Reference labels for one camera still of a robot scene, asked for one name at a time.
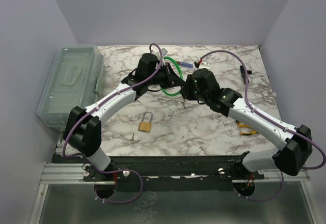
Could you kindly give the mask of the brass padlock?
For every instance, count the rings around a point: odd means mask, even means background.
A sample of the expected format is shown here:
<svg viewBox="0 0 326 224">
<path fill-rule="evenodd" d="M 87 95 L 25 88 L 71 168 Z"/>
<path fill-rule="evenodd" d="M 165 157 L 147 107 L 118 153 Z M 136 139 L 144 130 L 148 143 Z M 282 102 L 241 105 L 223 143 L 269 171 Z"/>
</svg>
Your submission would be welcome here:
<svg viewBox="0 0 326 224">
<path fill-rule="evenodd" d="M 150 117 L 149 117 L 149 121 L 148 122 L 145 122 L 145 117 L 146 115 L 149 114 Z M 149 133 L 150 130 L 151 130 L 151 122 L 152 122 L 152 119 L 153 119 L 153 113 L 151 111 L 145 111 L 143 113 L 143 117 L 142 117 L 142 120 L 139 124 L 139 127 L 138 127 L 138 131 L 141 131 L 141 132 L 147 132 Z"/>
</svg>

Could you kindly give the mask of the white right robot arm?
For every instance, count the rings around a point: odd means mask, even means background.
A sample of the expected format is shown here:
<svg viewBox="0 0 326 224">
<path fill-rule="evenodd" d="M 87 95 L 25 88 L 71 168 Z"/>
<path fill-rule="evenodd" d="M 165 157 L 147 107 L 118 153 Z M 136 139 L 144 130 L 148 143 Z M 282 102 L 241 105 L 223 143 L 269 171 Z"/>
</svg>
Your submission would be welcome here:
<svg viewBox="0 0 326 224">
<path fill-rule="evenodd" d="M 188 75 L 180 93 L 186 100 L 201 101 L 214 112 L 240 121 L 264 136 L 275 148 L 244 152 L 236 161 L 235 175 L 246 179 L 258 170 L 279 169 L 296 176 L 312 153 L 311 130 L 281 122 L 260 109 L 251 109 L 242 95 L 231 88 L 220 88 L 206 68 Z"/>
</svg>

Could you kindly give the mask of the spare silver keys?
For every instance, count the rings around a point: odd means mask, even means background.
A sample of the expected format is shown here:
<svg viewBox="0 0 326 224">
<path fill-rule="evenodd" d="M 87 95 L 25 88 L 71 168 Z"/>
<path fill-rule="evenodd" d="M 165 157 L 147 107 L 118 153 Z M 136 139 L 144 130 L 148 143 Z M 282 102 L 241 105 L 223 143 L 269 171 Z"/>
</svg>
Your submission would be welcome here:
<svg viewBox="0 0 326 224">
<path fill-rule="evenodd" d="M 129 141 L 133 145 L 135 143 L 138 143 L 140 140 L 135 138 L 135 133 L 133 133 Z"/>
</svg>

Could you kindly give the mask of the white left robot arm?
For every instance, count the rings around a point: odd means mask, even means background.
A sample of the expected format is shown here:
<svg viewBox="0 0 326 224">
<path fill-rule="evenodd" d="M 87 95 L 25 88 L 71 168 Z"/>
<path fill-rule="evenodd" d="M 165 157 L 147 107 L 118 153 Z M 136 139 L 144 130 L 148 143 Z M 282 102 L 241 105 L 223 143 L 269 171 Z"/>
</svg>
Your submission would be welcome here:
<svg viewBox="0 0 326 224">
<path fill-rule="evenodd" d="M 76 106 L 71 110 L 63 138 L 96 167 L 95 174 L 100 180 L 109 180 L 113 168 L 110 166 L 111 159 L 100 147 L 102 124 L 144 95 L 149 86 L 159 85 L 169 89 L 184 84 L 170 64 L 161 66 L 156 55 L 145 53 L 137 68 L 122 79 L 113 92 L 88 107 Z"/>
</svg>

